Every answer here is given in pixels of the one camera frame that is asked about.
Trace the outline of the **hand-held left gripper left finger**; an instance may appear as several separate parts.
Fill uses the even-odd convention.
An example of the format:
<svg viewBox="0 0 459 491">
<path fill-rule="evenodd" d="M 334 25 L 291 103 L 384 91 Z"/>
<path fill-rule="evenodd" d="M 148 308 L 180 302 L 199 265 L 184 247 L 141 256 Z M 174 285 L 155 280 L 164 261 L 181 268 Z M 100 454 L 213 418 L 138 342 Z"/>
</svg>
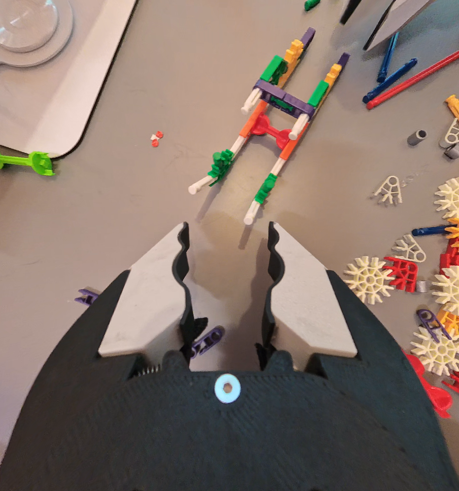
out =
<svg viewBox="0 0 459 491">
<path fill-rule="evenodd" d="M 189 246 L 189 226 L 182 222 L 130 267 L 98 349 L 102 357 L 137 353 L 158 365 L 167 351 L 191 351 L 195 318 L 184 284 Z"/>
</svg>

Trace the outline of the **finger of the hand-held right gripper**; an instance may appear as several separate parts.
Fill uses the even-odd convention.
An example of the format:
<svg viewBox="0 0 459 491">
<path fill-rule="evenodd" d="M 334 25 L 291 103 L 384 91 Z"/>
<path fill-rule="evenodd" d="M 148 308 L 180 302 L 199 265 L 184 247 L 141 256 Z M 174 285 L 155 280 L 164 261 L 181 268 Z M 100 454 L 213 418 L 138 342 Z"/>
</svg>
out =
<svg viewBox="0 0 459 491">
<path fill-rule="evenodd" d="M 391 38 L 434 1 L 393 1 L 374 28 L 363 51 L 369 51 Z"/>
<path fill-rule="evenodd" d="M 341 24 L 346 24 L 347 21 L 350 19 L 356 8 L 359 6 L 361 3 L 361 0 L 349 0 L 347 1 L 347 5 L 342 13 L 342 16 L 340 18 L 340 23 Z"/>
</svg>

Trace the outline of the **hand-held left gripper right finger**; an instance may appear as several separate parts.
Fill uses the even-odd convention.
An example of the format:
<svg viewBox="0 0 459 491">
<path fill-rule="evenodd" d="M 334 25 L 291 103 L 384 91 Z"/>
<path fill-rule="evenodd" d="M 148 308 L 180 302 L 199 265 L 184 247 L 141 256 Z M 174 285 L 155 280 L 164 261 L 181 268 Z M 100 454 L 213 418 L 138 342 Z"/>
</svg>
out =
<svg viewBox="0 0 459 491">
<path fill-rule="evenodd" d="M 272 284 L 263 310 L 261 369 L 275 351 L 288 352 L 297 371 L 317 353 L 356 357 L 327 268 L 276 222 L 269 223 L 267 246 Z"/>
</svg>

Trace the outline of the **toy rail assembly with spool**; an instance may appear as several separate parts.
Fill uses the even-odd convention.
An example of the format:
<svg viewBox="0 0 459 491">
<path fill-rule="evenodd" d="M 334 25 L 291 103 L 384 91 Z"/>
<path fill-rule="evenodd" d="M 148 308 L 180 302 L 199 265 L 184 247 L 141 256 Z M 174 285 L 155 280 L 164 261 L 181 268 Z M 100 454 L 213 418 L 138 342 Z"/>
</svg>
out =
<svg viewBox="0 0 459 491">
<path fill-rule="evenodd" d="M 289 49 L 287 49 L 285 56 L 280 57 L 276 55 L 267 65 L 259 79 L 263 79 L 271 84 L 274 84 L 283 90 L 283 86 L 293 74 L 303 56 L 306 54 L 315 33 L 315 29 L 309 27 L 300 39 L 293 40 Z M 221 181 L 228 172 L 235 157 L 251 136 L 270 134 L 275 138 L 276 144 L 281 150 L 283 150 L 283 148 L 289 142 L 289 138 L 292 138 L 293 140 L 296 139 L 296 136 L 289 137 L 289 133 L 293 128 L 291 130 L 279 131 L 270 127 L 269 119 L 266 116 L 266 111 L 269 106 L 273 106 L 260 99 L 259 97 L 261 94 L 262 92 L 260 90 L 252 89 L 250 95 L 245 100 L 245 103 L 241 108 L 241 112 L 243 114 L 249 114 L 251 109 L 253 112 L 249 116 L 242 130 L 239 132 L 237 140 L 230 149 L 213 154 L 213 165 L 211 170 L 208 172 L 206 177 L 190 185 L 188 188 L 190 194 L 196 194 L 203 187 L 213 186 L 215 183 Z M 317 105 L 317 102 L 312 102 L 311 97 L 306 103 L 311 106 Z"/>
</svg>

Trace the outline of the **red toy rod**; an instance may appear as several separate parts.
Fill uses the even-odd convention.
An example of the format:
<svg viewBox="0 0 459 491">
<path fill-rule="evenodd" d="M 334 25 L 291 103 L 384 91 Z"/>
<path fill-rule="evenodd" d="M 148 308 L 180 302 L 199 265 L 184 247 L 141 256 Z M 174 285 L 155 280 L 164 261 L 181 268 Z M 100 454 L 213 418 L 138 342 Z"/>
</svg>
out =
<svg viewBox="0 0 459 491">
<path fill-rule="evenodd" d="M 443 58 L 436 64 L 428 67 L 427 69 L 419 72 L 418 74 L 408 78 L 402 83 L 399 83 L 395 85 L 393 88 L 387 90 L 386 92 L 378 95 L 377 97 L 373 98 L 372 101 L 367 102 L 366 107 L 368 110 L 371 110 L 380 104 L 384 103 L 385 101 L 391 99 L 392 97 L 400 94 L 401 92 L 405 91 L 406 89 L 410 88 L 411 86 L 419 83 L 420 81 L 426 79 L 427 77 L 430 77 L 434 73 L 444 69 L 448 65 L 454 63 L 455 61 L 459 60 L 459 50 L 456 52 L 452 53 L 446 58 Z"/>
</svg>

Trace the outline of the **white snowflake toy connector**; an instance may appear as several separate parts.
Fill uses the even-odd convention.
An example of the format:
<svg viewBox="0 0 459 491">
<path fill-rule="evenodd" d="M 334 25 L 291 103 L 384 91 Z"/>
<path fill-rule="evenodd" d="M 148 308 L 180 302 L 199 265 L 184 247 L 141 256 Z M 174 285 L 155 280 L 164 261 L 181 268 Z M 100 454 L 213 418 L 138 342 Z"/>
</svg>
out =
<svg viewBox="0 0 459 491">
<path fill-rule="evenodd" d="M 432 285 L 435 302 L 445 311 L 459 316 L 459 266 L 443 268 L 442 274 L 436 274 Z"/>
<path fill-rule="evenodd" d="M 435 195 L 439 199 L 434 203 L 438 205 L 438 212 L 444 212 L 443 219 L 459 218 L 459 177 L 447 180 Z"/>
<path fill-rule="evenodd" d="M 394 286 L 390 285 L 392 269 L 385 267 L 386 261 L 378 257 L 357 257 L 343 271 L 349 278 L 344 282 L 365 304 L 374 305 L 390 297 Z"/>
<path fill-rule="evenodd" d="M 450 337 L 442 333 L 436 334 L 434 340 L 424 327 L 413 334 L 416 341 L 411 341 L 410 352 L 423 364 L 424 368 L 438 376 L 449 377 L 452 372 L 459 372 L 459 334 L 452 329 Z"/>
</svg>

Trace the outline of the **joined purple toy connectors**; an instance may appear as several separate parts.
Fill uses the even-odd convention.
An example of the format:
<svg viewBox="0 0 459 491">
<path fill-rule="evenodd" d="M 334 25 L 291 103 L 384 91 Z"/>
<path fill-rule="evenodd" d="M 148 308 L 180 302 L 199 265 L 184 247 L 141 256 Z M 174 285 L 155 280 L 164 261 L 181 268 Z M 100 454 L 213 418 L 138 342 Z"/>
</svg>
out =
<svg viewBox="0 0 459 491">
<path fill-rule="evenodd" d="M 78 294 L 79 296 L 74 298 L 74 301 L 88 307 L 91 306 L 91 304 L 93 304 L 93 302 L 98 298 L 101 291 L 82 288 L 78 290 Z M 222 340 L 224 334 L 225 330 L 221 326 L 216 326 L 207 332 L 202 332 L 201 336 L 192 344 L 190 359 L 195 359 L 197 356 L 201 356 L 209 349 L 217 345 Z"/>
</svg>

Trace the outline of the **grey toy connector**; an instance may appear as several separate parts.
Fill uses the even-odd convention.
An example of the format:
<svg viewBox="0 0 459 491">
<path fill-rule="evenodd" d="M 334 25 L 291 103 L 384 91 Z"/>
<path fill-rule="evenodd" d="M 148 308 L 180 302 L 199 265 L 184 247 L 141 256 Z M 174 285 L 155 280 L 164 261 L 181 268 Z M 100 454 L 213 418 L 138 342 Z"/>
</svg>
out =
<svg viewBox="0 0 459 491">
<path fill-rule="evenodd" d="M 459 144 L 459 120 L 454 118 L 446 134 L 440 139 L 439 146 L 448 149 Z"/>
<path fill-rule="evenodd" d="M 426 253 L 411 234 L 405 234 L 397 239 L 391 250 L 395 253 L 393 256 L 398 259 L 414 263 L 423 263 L 427 259 Z"/>
<path fill-rule="evenodd" d="M 372 198 L 377 198 L 378 204 L 384 206 L 403 204 L 399 178 L 395 175 L 385 178 L 382 184 L 372 194 Z"/>
</svg>

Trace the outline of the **red toy spool piece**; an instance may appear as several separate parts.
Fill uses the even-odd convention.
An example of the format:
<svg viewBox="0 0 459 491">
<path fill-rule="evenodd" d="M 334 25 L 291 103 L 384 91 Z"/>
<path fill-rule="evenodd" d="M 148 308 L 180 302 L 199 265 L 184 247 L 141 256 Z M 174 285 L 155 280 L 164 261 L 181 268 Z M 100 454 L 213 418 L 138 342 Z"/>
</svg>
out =
<svg viewBox="0 0 459 491">
<path fill-rule="evenodd" d="M 451 408 L 453 404 L 452 396 L 444 389 L 436 387 L 430 384 L 424 377 L 425 368 L 421 361 L 414 355 L 406 353 L 403 351 L 404 355 L 409 360 L 412 368 L 414 369 L 420 383 L 422 384 L 430 402 L 433 405 L 436 413 L 443 419 L 451 418 L 448 409 Z"/>
</svg>

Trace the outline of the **lime green toy spool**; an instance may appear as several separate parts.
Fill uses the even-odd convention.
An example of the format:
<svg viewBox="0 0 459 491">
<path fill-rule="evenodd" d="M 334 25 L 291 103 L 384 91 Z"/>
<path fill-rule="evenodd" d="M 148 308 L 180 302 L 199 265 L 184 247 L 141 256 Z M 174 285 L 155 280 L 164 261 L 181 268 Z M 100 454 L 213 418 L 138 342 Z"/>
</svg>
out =
<svg viewBox="0 0 459 491">
<path fill-rule="evenodd" d="M 0 170 L 5 164 L 27 166 L 39 175 L 54 176 L 52 161 L 44 152 L 32 152 L 27 157 L 4 156 L 0 153 Z"/>
</svg>

